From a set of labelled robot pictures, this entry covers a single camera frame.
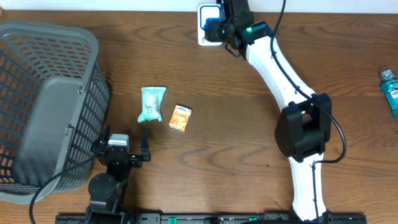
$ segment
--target white wall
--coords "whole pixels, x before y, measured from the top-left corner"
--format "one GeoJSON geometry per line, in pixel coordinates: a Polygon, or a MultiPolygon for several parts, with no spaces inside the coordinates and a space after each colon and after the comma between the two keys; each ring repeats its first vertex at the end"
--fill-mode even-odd
{"type": "MultiPolygon", "coordinates": [[[[5,10],[196,11],[215,0],[0,0],[5,10]]],[[[249,0],[252,11],[279,12],[282,0],[249,0]]],[[[398,0],[287,0],[287,12],[398,13],[398,0]]]]}

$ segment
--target bottle label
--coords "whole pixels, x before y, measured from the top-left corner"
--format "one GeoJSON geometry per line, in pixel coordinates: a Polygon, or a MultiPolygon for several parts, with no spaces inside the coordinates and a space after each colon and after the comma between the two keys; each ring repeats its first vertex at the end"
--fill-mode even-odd
{"type": "Polygon", "coordinates": [[[391,91],[390,93],[393,99],[398,98],[398,90],[391,91]]]}

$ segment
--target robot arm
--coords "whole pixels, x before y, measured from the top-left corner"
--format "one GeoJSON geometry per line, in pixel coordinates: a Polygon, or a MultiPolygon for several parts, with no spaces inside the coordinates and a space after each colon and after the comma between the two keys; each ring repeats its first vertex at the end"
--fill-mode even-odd
{"type": "MultiPolygon", "coordinates": [[[[207,19],[203,26],[205,39],[209,42],[226,42],[225,49],[235,57],[242,56],[247,60],[260,73],[274,95],[281,110],[275,139],[279,149],[289,158],[292,168],[292,208],[301,220],[314,220],[317,215],[311,165],[313,161],[323,159],[325,143],[330,138],[330,120],[320,113],[310,100],[297,93],[281,72],[271,54],[272,31],[264,21],[254,22],[248,2],[233,0],[219,3],[221,4],[218,7],[222,8],[225,19],[207,19]],[[304,113],[309,114],[310,118],[305,119],[304,113]]],[[[317,96],[290,66],[275,39],[273,44],[277,52],[275,57],[279,59],[294,83],[331,113],[329,97],[326,94],[317,96]]],[[[317,164],[315,169],[315,180],[317,207],[321,215],[326,211],[322,200],[321,164],[317,164]]]]}
{"type": "MultiPolygon", "coordinates": [[[[300,87],[300,89],[308,96],[315,94],[296,74],[290,66],[280,48],[277,41],[274,40],[275,55],[279,62],[289,74],[290,78],[300,87]]],[[[279,109],[289,107],[289,103],[301,103],[306,101],[299,93],[295,93],[294,87],[282,74],[281,70],[271,57],[271,38],[269,36],[261,37],[254,41],[254,44],[248,45],[246,51],[248,62],[260,73],[268,88],[274,95],[279,109]]],[[[306,157],[303,162],[297,162],[293,157],[289,157],[290,166],[292,168],[293,186],[294,186],[294,201],[293,209],[301,220],[314,220],[316,218],[315,204],[313,202],[313,184],[312,184],[312,170],[311,165],[313,161],[323,159],[323,154],[314,154],[306,157]]],[[[322,200],[322,182],[321,182],[321,164],[317,164],[315,170],[317,204],[320,214],[326,211],[326,207],[322,200]]]]}

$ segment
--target snack pack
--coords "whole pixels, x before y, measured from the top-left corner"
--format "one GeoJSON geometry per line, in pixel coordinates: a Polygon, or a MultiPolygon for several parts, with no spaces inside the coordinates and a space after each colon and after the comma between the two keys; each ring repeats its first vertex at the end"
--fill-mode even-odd
{"type": "Polygon", "coordinates": [[[162,121],[160,104],[166,87],[142,87],[142,113],[138,116],[138,122],[152,121],[158,119],[162,121]]]}
{"type": "Polygon", "coordinates": [[[191,114],[192,110],[190,108],[180,105],[175,106],[169,126],[180,131],[185,131],[191,114]]]}

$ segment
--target black metal base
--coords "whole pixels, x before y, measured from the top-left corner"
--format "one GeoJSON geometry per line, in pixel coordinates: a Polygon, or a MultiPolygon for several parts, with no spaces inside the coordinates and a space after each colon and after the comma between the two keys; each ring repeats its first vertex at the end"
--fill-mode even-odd
{"type": "MultiPolygon", "coordinates": [[[[291,212],[269,212],[263,215],[160,215],[156,213],[134,214],[135,223],[126,224],[242,224],[250,221],[271,221],[281,220],[286,224],[287,220],[298,221],[291,212]]],[[[86,222],[85,215],[58,215],[55,218],[55,224],[89,224],[86,222]]],[[[100,224],[116,224],[119,221],[112,222],[103,220],[100,224]]],[[[324,214],[319,222],[322,224],[367,224],[365,215],[333,215],[324,214]]]]}

